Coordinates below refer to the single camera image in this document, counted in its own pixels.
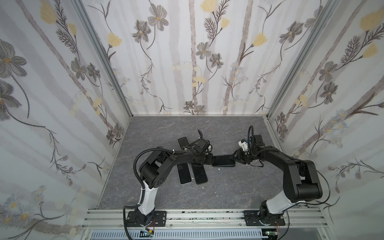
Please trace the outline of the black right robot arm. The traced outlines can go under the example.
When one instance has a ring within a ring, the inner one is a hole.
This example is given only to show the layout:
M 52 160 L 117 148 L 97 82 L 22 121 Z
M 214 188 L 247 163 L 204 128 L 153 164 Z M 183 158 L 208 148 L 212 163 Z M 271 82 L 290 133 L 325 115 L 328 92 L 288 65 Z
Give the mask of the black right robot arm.
M 323 197 L 319 177 L 323 175 L 314 162 L 290 157 L 273 146 L 266 146 L 260 135 L 250 126 L 246 139 L 239 141 L 240 148 L 231 158 L 237 163 L 262 168 L 269 162 L 283 171 L 283 190 L 263 201 L 257 211 L 244 211 L 247 226 L 285 226 L 287 210 L 299 205 L 314 205 L 312 201 Z

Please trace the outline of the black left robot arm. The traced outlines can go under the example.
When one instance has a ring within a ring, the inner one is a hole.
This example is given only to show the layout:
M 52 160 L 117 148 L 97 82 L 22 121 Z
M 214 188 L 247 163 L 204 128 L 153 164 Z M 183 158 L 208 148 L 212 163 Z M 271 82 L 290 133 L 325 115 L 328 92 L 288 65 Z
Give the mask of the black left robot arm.
M 187 138 L 178 139 L 181 148 L 179 151 L 156 147 L 144 150 L 136 156 L 133 170 L 141 184 L 141 195 L 138 204 L 123 207 L 125 227 L 146 227 L 155 223 L 157 192 L 174 167 L 190 165 L 197 184 L 208 181 L 204 165 L 212 163 L 212 144 L 203 138 L 201 130 L 198 133 L 199 138 L 192 143 Z

